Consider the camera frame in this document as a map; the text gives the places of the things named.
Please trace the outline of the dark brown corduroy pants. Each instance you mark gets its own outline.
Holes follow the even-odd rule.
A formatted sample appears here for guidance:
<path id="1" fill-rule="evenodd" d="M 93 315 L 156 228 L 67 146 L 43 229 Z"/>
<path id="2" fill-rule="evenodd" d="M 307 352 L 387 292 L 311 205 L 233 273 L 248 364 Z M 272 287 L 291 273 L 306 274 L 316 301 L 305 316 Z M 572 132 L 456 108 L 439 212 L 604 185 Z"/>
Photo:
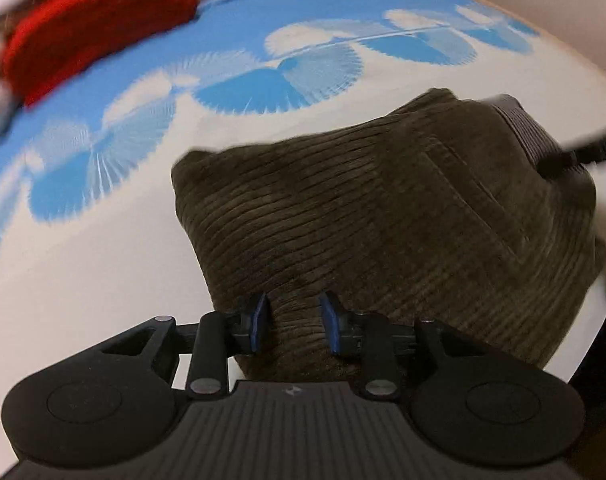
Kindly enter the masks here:
<path id="1" fill-rule="evenodd" d="M 606 266 L 596 189 L 545 179 L 556 142 L 512 96 L 433 89 L 364 124 L 176 162 L 176 214 L 213 306 L 263 292 L 275 348 L 253 380 L 342 380 L 319 298 L 394 323 L 435 318 L 535 366 Z"/>

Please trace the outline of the blue white patterned bed sheet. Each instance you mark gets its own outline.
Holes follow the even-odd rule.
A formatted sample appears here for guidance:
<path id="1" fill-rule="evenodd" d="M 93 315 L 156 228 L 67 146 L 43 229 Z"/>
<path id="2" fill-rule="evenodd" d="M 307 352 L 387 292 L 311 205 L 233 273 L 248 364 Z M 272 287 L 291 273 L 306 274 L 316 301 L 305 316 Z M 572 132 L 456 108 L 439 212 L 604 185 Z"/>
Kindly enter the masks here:
<path id="1" fill-rule="evenodd" d="M 561 143 L 606 128 L 606 75 L 482 0 L 209 0 L 17 114 L 0 141 L 0 408 L 90 344 L 210 309 L 175 214 L 184 152 L 359 124 L 431 88 L 510 94 Z M 0 424 L 0 474 L 13 461 Z"/>

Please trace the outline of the red folded blanket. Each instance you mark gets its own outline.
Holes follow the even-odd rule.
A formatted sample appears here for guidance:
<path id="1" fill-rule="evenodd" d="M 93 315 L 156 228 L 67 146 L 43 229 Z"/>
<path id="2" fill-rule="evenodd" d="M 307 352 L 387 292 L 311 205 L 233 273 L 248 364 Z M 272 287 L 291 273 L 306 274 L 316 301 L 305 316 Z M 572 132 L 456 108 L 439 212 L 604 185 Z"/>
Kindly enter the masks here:
<path id="1" fill-rule="evenodd" d="M 2 58 L 12 93 L 41 100 L 92 63 L 195 17 L 199 0 L 45 0 L 14 30 Z"/>

